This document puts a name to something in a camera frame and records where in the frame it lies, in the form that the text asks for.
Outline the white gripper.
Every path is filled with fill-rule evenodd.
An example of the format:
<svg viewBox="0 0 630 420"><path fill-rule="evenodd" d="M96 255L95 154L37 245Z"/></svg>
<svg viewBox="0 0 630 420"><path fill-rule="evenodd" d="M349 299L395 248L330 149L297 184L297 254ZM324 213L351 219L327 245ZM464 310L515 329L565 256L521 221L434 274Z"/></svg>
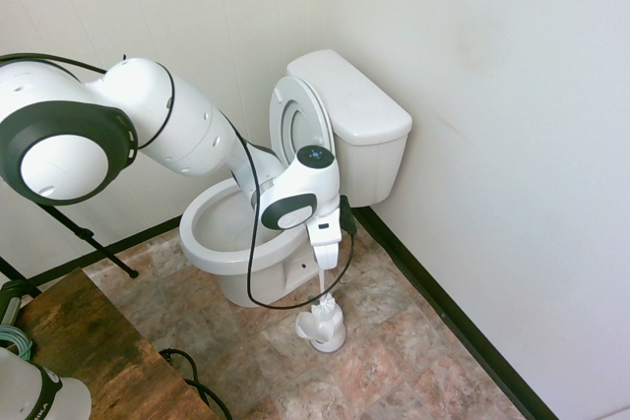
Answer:
<svg viewBox="0 0 630 420"><path fill-rule="evenodd" d="M319 278L325 278L324 269L332 275L339 269L339 245L342 240L340 215L340 209L335 209L326 216L312 217L306 222Z"/></svg>

